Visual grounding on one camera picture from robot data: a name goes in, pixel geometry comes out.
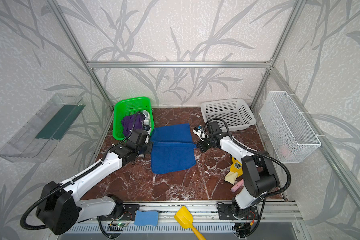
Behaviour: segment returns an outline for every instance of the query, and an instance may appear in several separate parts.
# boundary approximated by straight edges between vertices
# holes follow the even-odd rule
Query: blue towel
[[[155,127],[152,137],[151,167],[155,174],[176,172],[196,164],[189,123]]]
[[[140,212],[139,210],[136,211],[135,222],[133,223],[136,226],[145,226],[145,225],[152,225],[157,226],[158,223],[158,212],[156,211],[146,211]]]

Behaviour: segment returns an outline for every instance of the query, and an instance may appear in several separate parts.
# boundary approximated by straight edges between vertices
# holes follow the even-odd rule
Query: marble floor
[[[204,124],[200,108],[154,108],[153,117],[155,127],[189,123],[191,131],[193,127]],[[233,131],[232,134],[248,147],[264,150],[255,126]],[[193,133],[191,135],[196,142],[197,136]],[[112,143],[116,144],[117,141],[112,136],[111,124],[97,159],[102,157],[102,152]],[[217,148],[205,153],[201,153],[199,149],[194,151],[197,162],[195,166],[168,174],[154,174],[149,155],[138,159],[135,165],[129,163],[101,180],[82,200],[100,198],[107,194],[114,194],[124,201],[230,200],[240,192],[241,189],[232,193],[230,188],[233,185],[224,181],[232,163],[227,152]],[[271,198],[282,199],[282,196]]]

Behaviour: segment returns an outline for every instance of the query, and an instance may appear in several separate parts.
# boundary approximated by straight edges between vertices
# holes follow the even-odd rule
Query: yellow shovel
[[[175,219],[182,228],[191,228],[199,240],[206,240],[205,237],[193,226],[192,214],[185,206],[182,206],[181,209],[177,211]]]

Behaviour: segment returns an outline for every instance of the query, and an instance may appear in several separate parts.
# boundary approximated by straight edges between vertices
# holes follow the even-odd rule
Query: white wire mesh basket
[[[202,103],[200,105],[204,122],[212,118],[222,118],[228,124],[230,131],[243,130],[256,124],[256,119],[248,107],[248,104],[241,98],[219,100]],[[219,127],[223,132],[227,129],[221,121]]]
[[[302,112],[285,91],[269,92],[259,115],[280,162],[301,162],[321,146]]]

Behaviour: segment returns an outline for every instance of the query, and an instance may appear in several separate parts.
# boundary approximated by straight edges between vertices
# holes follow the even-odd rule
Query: metal base plate
[[[125,213],[122,218],[120,218],[119,220],[124,220],[124,221],[134,221],[135,217],[136,217],[136,212],[139,209],[140,205],[139,204],[125,204],[125,211],[129,212]],[[113,215],[108,215],[108,216],[100,216],[100,220],[101,221],[112,221],[113,219],[115,219],[116,217]]]
[[[219,211],[220,220],[237,220],[237,218],[235,218],[232,213],[232,204],[219,203],[217,205],[217,210]],[[247,218],[248,220],[253,220],[253,214],[251,213],[251,211],[254,213],[255,220],[259,218],[257,207],[250,206],[249,211],[247,215],[244,216],[243,220],[246,220]]]

